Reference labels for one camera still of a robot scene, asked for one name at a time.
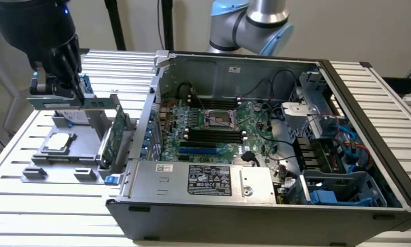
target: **red cable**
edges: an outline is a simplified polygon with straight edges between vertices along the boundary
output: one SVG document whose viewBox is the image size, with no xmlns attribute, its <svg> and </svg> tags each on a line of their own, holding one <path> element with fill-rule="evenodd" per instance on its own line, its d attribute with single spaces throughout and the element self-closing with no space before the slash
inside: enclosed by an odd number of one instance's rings
<svg viewBox="0 0 411 247">
<path fill-rule="evenodd" d="M 360 144 L 354 144 L 354 146 L 360 149 L 364 149 L 365 153 L 368 154 L 368 160 L 366 160 L 366 164 L 368 164 L 370 162 L 370 152 L 369 152 L 368 148 L 365 146 L 360 145 Z"/>
</svg>

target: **black ram slot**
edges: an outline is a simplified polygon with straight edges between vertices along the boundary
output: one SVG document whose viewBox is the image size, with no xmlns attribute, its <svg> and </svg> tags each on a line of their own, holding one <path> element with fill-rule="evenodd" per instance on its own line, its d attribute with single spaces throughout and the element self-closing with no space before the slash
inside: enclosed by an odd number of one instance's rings
<svg viewBox="0 0 411 247">
<path fill-rule="evenodd" d="M 188 141 L 206 143 L 241 143 L 241 132 L 225 130 L 189 130 Z"/>
<path fill-rule="evenodd" d="M 217 110 L 232 110 L 237 107 L 237 102 L 234 100 L 221 100 L 221 99 L 200 99 L 193 98 L 189 102 L 190 108 L 197 109 L 217 109 Z"/>
<path fill-rule="evenodd" d="M 214 143 L 196 143 L 196 142 L 180 142 L 178 143 L 180 147 L 186 147 L 186 148 L 216 148 Z"/>
</svg>

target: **blue latch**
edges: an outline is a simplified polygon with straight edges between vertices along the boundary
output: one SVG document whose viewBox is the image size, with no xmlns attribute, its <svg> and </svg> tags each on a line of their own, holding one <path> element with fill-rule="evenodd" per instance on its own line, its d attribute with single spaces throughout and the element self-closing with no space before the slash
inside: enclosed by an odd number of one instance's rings
<svg viewBox="0 0 411 247">
<path fill-rule="evenodd" d="M 118 185 L 118 177 L 106 176 L 103 179 L 103 185 L 117 186 Z"/>
<path fill-rule="evenodd" d="M 372 198 L 364 198 L 357 202 L 338 202 L 334 197 L 333 191 L 314 190 L 309 193 L 310 202 L 314 205 L 341 205 L 341 206 L 370 206 Z"/>
</svg>

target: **warning label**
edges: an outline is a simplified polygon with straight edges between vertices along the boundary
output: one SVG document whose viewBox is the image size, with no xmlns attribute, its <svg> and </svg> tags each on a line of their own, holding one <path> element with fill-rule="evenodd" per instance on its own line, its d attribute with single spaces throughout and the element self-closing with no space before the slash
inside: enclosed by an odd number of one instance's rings
<svg viewBox="0 0 411 247">
<path fill-rule="evenodd" d="M 190 195 L 230 196 L 229 166 L 189 166 L 186 192 Z"/>
</svg>

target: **white wall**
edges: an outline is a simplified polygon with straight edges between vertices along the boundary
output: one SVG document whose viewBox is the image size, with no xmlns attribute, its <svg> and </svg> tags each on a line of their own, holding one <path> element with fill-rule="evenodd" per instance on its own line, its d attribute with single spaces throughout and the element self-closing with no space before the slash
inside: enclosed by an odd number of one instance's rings
<svg viewBox="0 0 411 247">
<path fill-rule="evenodd" d="M 115 42 L 103 0 L 71 0 L 69 10 L 75 25 L 79 46 L 91 49 L 114 50 Z"/>
<path fill-rule="evenodd" d="M 173 0 L 177 50 L 205 50 L 210 4 L 212 0 Z M 156 0 L 118 0 L 118 5 L 128 49 L 160 49 Z M 294 33 L 281 56 L 368 61 L 385 76 L 406 73 L 411 0 L 288 0 L 286 6 Z"/>
</svg>

